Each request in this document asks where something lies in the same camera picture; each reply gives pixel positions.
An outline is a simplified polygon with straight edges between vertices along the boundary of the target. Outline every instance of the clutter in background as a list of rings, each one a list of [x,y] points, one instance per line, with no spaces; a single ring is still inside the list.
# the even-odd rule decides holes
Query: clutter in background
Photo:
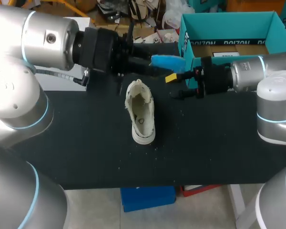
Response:
[[[121,188],[124,212],[173,204],[176,201],[174,187]]]
[[[186,0],[166,0],[166,12],[162,19],[162,28],[164,29],[164,23],[166,23],[174,29],[179,29],[184,13],[195,13],[194,8],[188,5]]]
[[[189,197],[219,186],[221,185],[185,185],[185,186],[180,186],[180,192],[184,197]]]
[[[0,4],[63,17],[90,17],[92,22],[97,10],[108,25],[120,24],[121,18],[128,18],[143,29],[155,28],[154,32],[172,28],[178,31],[181,15],[194,12],[275,11],[286,26],[286,0],[0,0]]]

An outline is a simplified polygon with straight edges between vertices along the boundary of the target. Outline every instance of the black tablecloth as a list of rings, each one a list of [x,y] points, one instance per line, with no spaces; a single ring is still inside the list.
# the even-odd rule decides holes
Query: black tablecloth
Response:
[[[175,44],[148,46],[177,54]],[[121,96],[109,76],[95,75],[89,92],[47,92],[54,106],[50,128],[13,147],[65,189],[189,184],[263,183],[286,166],[286,146],[261,140],[255,93],[225,93],[172,100],[184,83],[141,77],[155,101],[156,139],[132,138]]]

